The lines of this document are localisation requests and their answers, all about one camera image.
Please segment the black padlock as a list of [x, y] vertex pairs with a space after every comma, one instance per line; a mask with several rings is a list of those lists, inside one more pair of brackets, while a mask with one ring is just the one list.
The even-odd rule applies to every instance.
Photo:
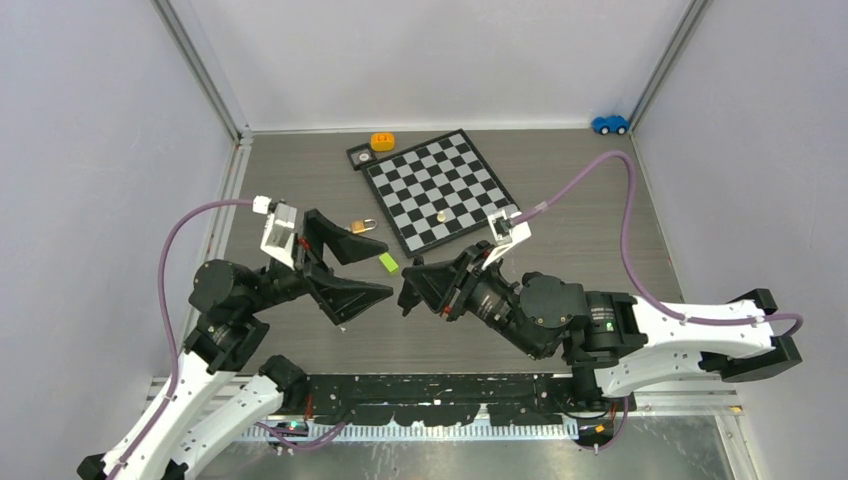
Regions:
[[411, 284], [404, 283], [397, 299], [397, 305], [401, 309], [401, 316], [408, 316], [420, 302], [421, 297], [416, 288]]

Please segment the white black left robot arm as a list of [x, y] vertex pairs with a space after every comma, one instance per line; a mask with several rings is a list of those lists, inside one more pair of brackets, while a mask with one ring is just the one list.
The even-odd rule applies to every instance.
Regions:
[[385, 243], [334, 224], [315, 209], [299, 212], [257, 197], [265, 219], [259, 269], [223, 259], [203, 263], [193, 279], [194, 328], [171, 342], [172, 372], [137, 423], [109, 451], [84, 458], [83, 479], [194, 479], [236, 437], [264, 417], [298, 412], [308, 398], [306, 373], [281, 355], [270, 357], [247, 385], [213, 412], [207, 405], [247, 364], [268, 333], [260, 312], [311, 297], [336, 325], [391, 297], [386, 285], [335, 276], [323, 258], [343, 265], [387, 252]]

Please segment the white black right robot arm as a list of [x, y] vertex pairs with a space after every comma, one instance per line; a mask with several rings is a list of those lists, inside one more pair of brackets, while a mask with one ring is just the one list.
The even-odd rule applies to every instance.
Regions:
[[776, 334], [767, 289], [725, 304], [654, 306], [640, 295], [590, 291], [538, 271], [508, 281], [481, 241], [455, 259], [402, 271], [398, 304], [418, 304], [446, 321], [478, 318], [524, 355], [556, 352], [571, 371], [569, 401], [584, 410], [624, 399], [643, 387], [716, 374], [726, 383], [772, 378], [802, 361], [792, 334]]

